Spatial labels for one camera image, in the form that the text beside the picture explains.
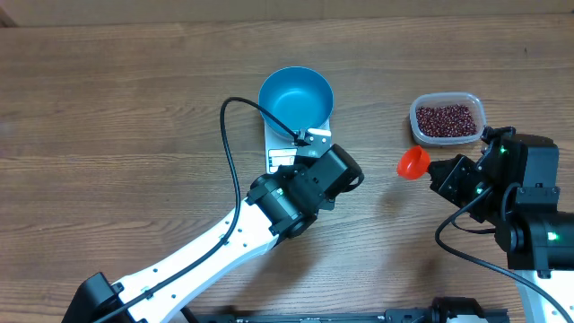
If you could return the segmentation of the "red measuring scoop blue handle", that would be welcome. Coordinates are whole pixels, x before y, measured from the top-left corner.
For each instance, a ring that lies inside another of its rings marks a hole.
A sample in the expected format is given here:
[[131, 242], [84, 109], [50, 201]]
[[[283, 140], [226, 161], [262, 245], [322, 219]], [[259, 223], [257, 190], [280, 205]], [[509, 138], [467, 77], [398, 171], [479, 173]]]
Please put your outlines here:
[[422, 177], [431, 164], [429, 154], [419, 145], [405, 152], [397, 164], [397, 174], [408, 180]]

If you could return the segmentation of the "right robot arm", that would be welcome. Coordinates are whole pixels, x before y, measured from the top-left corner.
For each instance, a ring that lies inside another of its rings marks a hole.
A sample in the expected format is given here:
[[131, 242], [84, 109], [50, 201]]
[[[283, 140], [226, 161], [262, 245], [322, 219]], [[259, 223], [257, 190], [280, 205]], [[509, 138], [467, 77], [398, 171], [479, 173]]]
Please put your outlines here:
[[[573, 215], [558, 209], [559, 148], [548, 137], [517, 133], [514, 127], [486, 127], [478, 161], [459, 154], [428, 166], [430, 188], [457, 211], [435, 231], [452, 255], [505, 275], [517, 283], [529, 322], [573, 320]], [[467, 213], [488, 222], [506, 267], [454, 249], [442, 231]]]

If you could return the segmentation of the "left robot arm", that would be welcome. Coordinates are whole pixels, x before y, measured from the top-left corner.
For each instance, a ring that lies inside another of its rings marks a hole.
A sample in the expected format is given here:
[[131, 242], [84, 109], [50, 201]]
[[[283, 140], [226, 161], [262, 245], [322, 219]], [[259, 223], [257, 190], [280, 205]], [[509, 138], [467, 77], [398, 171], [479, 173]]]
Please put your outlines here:
[[84, 281], [66, 322], [168, 322], [235, 267], [301, 235], [335, 198], [357, 188], [361, 167], [339, 145], [318, 158], [296, 157], [257, 178], [211, 229], [160, 262], [110, 283], [102, 273]]

